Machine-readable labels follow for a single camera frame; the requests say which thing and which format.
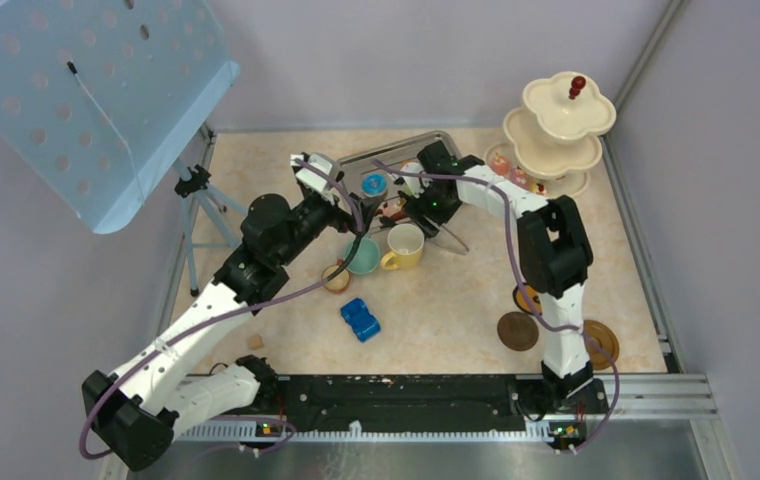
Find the black-tipped metal tongs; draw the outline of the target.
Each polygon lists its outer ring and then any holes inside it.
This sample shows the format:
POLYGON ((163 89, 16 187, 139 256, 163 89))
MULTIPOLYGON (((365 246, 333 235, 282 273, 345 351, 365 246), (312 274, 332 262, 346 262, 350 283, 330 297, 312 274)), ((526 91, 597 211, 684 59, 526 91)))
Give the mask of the black-tipped metal tongs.
POLYGON ((465 256, 470 247, 447 223, 460 207, 460 203, 434 200, 427 195, 415 197, 402 193, 403 211, 409 220, 424 234, 425 239, 447 252, 465 256))

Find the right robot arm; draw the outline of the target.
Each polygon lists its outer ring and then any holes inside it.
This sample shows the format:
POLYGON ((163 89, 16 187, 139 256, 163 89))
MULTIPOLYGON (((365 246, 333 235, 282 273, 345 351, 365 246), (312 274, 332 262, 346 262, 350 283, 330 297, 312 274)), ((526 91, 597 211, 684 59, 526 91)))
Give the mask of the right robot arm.
POLYGON ((407 185, 406 212, 420 226, 443 225, 464 204, 504 221, 513 275, 538 294, 536 318, 547 332, 543 400, 556 412, 570 411, 593 378, 582 315, 593 251, 574 199, 532 193, 473 155, 453 156, 441 141, 396 175, 407 185))

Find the pink swirl roll cake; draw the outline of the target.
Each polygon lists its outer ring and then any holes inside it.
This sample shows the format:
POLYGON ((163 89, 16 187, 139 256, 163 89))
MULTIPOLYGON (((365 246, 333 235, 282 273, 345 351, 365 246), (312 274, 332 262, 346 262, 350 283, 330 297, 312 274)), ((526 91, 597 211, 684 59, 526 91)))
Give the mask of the pink swirl roll cake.
POLYGON ((508 179, 520 188, 530 189, 530 178, 521 168, 514 167, 508 174, 508 179))

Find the pink strawberry cake slice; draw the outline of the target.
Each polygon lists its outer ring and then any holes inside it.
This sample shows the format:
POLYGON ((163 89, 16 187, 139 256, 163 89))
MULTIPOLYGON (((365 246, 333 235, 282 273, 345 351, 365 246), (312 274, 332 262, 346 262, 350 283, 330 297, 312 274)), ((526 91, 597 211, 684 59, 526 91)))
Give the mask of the pink strawberry cake slice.
POLYGON ((407 217, 407 214, 404 211, 404 205, 405 200, 401 198, 385 201, 381 204, 378 214, 381 217, 397 222, 407 217))

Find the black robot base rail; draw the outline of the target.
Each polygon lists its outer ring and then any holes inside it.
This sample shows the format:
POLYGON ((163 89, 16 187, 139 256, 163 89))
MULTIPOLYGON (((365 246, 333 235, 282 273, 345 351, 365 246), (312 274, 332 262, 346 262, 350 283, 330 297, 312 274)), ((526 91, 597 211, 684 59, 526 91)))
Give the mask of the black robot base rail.
POLYGON ((608 407, 598 379, 562 399, 539 375, 291 375, 264 382, 242 411, 285 419, 299 432, 340 432, 357 421, 368 433, 480 433, 608 407))

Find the pink dome cupcake toy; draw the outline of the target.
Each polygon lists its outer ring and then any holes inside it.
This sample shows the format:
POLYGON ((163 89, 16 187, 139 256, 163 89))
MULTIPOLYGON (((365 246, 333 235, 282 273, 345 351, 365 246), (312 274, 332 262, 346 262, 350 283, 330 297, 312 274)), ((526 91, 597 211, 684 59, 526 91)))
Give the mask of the pink dome cupcake toy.
POLYGON ((493 152, 488 158, 488 166, 499 176, 507 177, 511 170, 511 164, 508 158, 499 152, 493 152))

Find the stainless steel tray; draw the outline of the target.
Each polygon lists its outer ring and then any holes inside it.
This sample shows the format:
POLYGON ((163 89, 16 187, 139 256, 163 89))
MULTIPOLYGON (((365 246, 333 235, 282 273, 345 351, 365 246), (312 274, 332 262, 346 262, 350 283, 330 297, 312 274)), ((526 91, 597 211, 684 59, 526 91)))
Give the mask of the stainless steel tray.
POLYGON ((460 156, 460 151, 450 135, 435 130, 340 159, 341 171, 344 173, 342 183, 350 193, 365 196, 362 189, 363 178, 374 173, 383 174, 383 171, 374 166, 373 160, 378 160, 393 169, 400 169, 404 163, 416 160, 419 151, 436 141, 442 142, 451 155, 460 156))

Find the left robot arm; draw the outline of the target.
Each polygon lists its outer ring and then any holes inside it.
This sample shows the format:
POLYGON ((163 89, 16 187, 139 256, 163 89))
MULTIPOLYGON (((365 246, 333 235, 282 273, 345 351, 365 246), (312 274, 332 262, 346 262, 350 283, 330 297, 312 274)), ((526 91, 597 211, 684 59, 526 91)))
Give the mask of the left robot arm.
POLYGON ((324 287, 331 276, 283 295, 287 266, 325 229, 351 233, 361 243, 378 199, 309 192, 296 206, 278 194, 256 198, 241 224, 241 244, 168 329, 109 374, 92 372, 82 383, 86 420, 78 438, 87 460, 117 456, 131 471, 158 460, 189 430, 228 410, 264 413, 276 386, 256 357, 239 360, 202 380, 183 381, 227 334, 261 310, 324 287))

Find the yellow cake slice toy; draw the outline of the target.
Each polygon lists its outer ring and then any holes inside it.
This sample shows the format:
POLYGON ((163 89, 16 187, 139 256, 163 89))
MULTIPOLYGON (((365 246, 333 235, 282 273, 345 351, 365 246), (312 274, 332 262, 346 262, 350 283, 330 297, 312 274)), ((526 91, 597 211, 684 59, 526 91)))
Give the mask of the yellow cake slice toy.
POLYGON ((535 182, 532 184, 532 191, 538 195, 547 196, 548 195, 548 188, 547 185, 541 182, 535 182))

